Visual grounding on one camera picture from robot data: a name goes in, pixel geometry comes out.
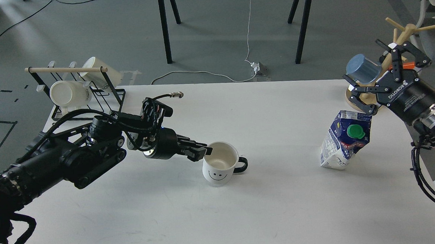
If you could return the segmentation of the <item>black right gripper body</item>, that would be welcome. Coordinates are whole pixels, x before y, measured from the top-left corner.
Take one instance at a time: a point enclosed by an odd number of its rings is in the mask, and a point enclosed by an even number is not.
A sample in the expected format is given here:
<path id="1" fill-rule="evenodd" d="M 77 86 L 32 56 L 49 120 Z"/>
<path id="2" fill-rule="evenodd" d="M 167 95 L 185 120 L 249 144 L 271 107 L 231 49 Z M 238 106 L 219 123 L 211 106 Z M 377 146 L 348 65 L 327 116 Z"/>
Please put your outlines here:
<path id="1" fill-rule="evenodd" d="M 386 72 L 376 85 L 382 89 L 376 95 L 377 102 L 407 125 L 421 121 L 425 126 L 435 126 L 435 89 L 421 80 L 416 71 L 401 70 L 398 81 L 394 73 Z"/>

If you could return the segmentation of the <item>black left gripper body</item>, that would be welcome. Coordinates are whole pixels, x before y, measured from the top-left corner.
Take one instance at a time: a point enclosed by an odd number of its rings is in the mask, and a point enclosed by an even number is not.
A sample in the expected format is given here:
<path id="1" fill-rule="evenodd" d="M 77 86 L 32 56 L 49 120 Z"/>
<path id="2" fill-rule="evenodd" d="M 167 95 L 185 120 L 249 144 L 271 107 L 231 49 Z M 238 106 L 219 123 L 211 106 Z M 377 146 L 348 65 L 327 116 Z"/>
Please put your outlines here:
<path id="1" fill-rule="evenodd" d="M 176 134 L 170 128 L 160 128 L 156 135 L 156 142 L 147 151 L 143 151 L 145 158 L 168 160 L 181 153 L 180 141 L 188 140 L 189 137 Z"/>

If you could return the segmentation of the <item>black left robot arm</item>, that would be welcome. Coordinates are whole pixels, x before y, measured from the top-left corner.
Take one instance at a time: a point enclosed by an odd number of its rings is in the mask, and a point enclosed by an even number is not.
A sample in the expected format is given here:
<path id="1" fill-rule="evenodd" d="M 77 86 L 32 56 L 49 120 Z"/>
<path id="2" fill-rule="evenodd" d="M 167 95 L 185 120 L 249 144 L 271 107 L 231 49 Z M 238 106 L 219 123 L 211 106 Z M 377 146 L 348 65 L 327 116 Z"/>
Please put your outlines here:
<path id="1" fill-rule="evenodd" d="M 173 109 L 159 99 L 147 97 L 139 115 L 72 111 L 39 133 L 27 152 L 0 173 L 0 244 L 25 244 L 37 223 L 18 211 L 62 180 L 84 189 L 125 159 L 124 144 L 153 159 L 178 154 L 199 161 L 211 155 L 210 145 L 162 126 Z"/>

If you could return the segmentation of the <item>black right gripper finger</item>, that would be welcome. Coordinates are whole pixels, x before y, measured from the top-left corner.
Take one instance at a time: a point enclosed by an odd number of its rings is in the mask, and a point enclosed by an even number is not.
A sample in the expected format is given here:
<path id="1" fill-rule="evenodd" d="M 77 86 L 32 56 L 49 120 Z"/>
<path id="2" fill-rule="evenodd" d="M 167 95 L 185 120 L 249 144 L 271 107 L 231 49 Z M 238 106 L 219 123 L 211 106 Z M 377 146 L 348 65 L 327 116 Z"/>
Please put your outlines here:
<path id="1" fill-rule="evenodd" d="M 361 110 L 365 114 L 368 115 L 376 115 L 379 106 L 377 106 L 377 98 L 376 95 L 381 93 L 388 93 L 391 88 L 384 86 L 360 86 L 353 78 L 349 77 L 347 74 L 342 76 L 344 80 L 348 81 L 352 89 L 347 89 L 346 91 L 346 100 L 351 105 L 354 105 L 357 110 Z M 368 103 L 365 103 L 362 100 L 363 95 L 373 94 L 373 99 L 370 99 Z"/>
<path id="2" fill-rule="evenodd" d="M 411 44 L 409 41 L 403 44 L 397 44 L 395 47 L 390 48 L 383 43 L 380 39 L 376 40 L 376 44 L 385 49 L 389 55 L 381 61 L 383 71 L 387 71 L 392 66 L 391 72 L 393 74 L 394 82 L 400 83 L 402 78 L 402 63 L 403 53 L 410 53 L 415 58 L 415 64 L 417 68 L 427 67 L 431 64 L 431 59 L 427 57 L 420 49 Z"/>

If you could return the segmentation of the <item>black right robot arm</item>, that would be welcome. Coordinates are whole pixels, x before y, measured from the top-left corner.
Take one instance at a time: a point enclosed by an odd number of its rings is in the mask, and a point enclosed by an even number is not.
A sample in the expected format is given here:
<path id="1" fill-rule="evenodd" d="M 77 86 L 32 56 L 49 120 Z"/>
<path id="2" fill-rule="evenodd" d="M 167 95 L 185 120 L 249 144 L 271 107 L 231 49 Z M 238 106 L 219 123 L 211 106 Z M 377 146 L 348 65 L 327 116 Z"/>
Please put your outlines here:
<path id="1" fill-rule="evenodd" d="M 429 66 L 431 59 L 409 41 L 393 48 L 380 39 L 376 43 L 391 55 L 392 69 L 382 73 L 372 87 L 361 85 L 365 80 L 364 74 L 351 72 L 343 75 L 352 86 L 349 101 L 372 116 L 380 106 L 385 106 L 416 130 L 419 137 L 411 143 L 411 171 L 420 189 L 435 203 L 435 191 L 426 182 L 420 167 L 420 150 L 435 148 L 435 89 L 421 80 L 416 70 L 403 67 L 402 54 L 412 54 L 418 68 Z"/>

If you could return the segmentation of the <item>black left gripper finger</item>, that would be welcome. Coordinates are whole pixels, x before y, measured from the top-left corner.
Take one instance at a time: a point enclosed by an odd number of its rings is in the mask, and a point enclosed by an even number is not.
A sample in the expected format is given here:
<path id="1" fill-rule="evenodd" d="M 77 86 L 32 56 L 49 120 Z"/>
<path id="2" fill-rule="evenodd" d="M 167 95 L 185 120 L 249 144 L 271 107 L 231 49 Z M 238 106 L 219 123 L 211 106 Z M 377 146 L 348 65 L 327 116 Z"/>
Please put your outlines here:
<path id="1" fill-rule="evenodd" d="M 177 143 L 180 148 L 207 147 L 206 143 L 199 143 L 195 140 L 191 140 L 189 137 L 184 136 L 177 136 Z"/>
<path id="2" fill-rule="evenodd" d="M 211 155 L 213 151 L 212 147 L 209 147 L 207 144 L 198 145 L 198 146 L 188 146 L 184 150 L 184 154 L 187 156 L 187 159 L 193 162 L 197 162 L 202 160 L 206 155 Z"/>

